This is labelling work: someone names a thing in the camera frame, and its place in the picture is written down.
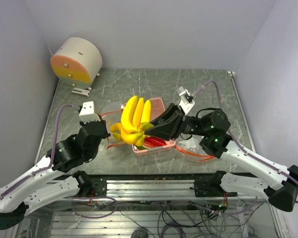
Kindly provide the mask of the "single yellow banana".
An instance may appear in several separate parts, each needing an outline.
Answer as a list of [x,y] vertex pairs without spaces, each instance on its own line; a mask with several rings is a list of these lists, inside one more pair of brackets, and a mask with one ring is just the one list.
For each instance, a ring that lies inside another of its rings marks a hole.
[[111,125],[110,126],[110,131],[111,131],[111,134],[113,135],[113,137],[117,141],[123,141],[124,130],[123,130],[122,125],[121,125],[120,122]]

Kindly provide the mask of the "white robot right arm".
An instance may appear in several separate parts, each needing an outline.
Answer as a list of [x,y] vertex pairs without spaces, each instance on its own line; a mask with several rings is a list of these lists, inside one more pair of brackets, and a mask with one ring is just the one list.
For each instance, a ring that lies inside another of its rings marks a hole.
[[242,193],[265,199],[279,210],[293,211],[298,196],[298,166],[283,166],[247,149],[228,134],[231,124],[222,109],[205,111],[207,114],[202,117],[187,116],[180,106],[172,103],[151,121],[145,135],[163,140],[175,140],[183,134],[201,136],[199,145],[207,155],[229,161],[252,174],[245,177],[215,172],[209,184],[212,195]]

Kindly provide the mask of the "yellow banana bunch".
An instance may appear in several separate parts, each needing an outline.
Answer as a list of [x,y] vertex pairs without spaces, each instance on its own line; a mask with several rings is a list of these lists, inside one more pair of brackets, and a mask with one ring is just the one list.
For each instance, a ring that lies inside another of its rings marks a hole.
[[134,95],[126,103],[121,115],[121,137],[127,144],[142,146],[145,131],[153,127],[151,121],[152,106],[150,100]]

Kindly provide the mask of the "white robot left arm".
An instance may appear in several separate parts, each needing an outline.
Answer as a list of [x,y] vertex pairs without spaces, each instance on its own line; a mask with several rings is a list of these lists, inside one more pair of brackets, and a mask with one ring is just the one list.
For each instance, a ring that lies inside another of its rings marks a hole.
[[109,135],[103,120],[82,122],[77,134],[58,142],[30,170],[0,188],[0,230],[17,225],[34,211],[62,198],[88,196],[93,184],[84,171],[58,183],[47,183],[93,160],[101,141]]

